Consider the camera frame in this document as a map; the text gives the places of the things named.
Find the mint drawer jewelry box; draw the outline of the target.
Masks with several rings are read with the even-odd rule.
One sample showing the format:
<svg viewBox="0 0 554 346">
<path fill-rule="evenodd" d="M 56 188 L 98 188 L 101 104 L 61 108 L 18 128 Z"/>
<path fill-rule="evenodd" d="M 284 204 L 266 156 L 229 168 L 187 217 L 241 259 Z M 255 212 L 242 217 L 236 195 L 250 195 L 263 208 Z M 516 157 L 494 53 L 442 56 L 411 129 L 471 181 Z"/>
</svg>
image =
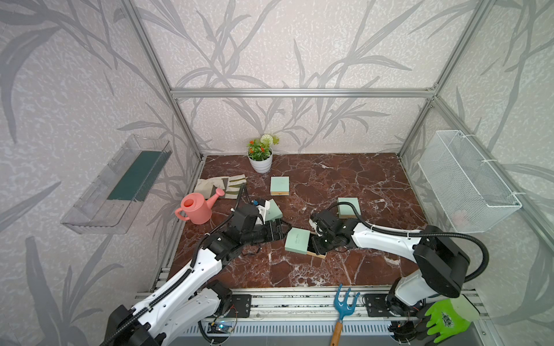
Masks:
<svg viewBox="0 0 554 346">
<path fill-rule="evenodd" d="M 312 239 L 317 238 L 313 232 L 304 229 L 292 228 L 288 233 L 285 241 L 285 250 L 300 255 L 307 255 L 320 259 L 325 259 L 326 255 L 319 255 L 315 251 L 312 244 Z"/>
</svg>

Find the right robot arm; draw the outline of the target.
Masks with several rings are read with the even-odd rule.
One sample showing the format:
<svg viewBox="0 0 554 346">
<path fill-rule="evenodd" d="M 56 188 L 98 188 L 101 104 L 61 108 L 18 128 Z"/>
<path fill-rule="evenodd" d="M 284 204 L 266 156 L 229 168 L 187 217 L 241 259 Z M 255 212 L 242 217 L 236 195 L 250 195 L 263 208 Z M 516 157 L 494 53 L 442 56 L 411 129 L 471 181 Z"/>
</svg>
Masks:
<svg viewBox="0 0 554 346">
<path fill-rule="evenodd" d="M 407 231 L 395 236 L 390 230 L 365 226 L 355 219 L 339 219 L 329 210 L 311 215 L 310 226 L 316 232 L 310 237 L 310 246 L 318 255 L 339 247 L 375 249 L 417 264 L 417 271 L 397 279 L 385 298 L 385 308 L 395 316 L 422 309 L 425 300 L 435 295 L 460 296 L 469 256 L 449 237 L 439 236 L 440 230 L 434 226 L 425 229 L 431 236 Z"/>
</svg>

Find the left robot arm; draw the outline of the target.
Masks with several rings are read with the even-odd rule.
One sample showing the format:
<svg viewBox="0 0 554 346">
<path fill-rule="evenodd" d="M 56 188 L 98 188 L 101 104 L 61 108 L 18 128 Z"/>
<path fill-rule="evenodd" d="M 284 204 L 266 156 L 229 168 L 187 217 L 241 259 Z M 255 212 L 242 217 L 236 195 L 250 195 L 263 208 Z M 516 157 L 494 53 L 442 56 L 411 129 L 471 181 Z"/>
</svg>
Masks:
<svg viewBox="0 0 554 346">
<path fill-rule="evenodd" d="M 284 238 L 279 219 L 269 220 L 276 206 L 257 200 L 237 206 L 198 243 L 191 261 L 161 288 L 108 318 L 103 345 L 169 345 L 202 319 L 230 309 L 232 293 L 214 276 L 242 254 L 244 247 Z"/>
</svg>

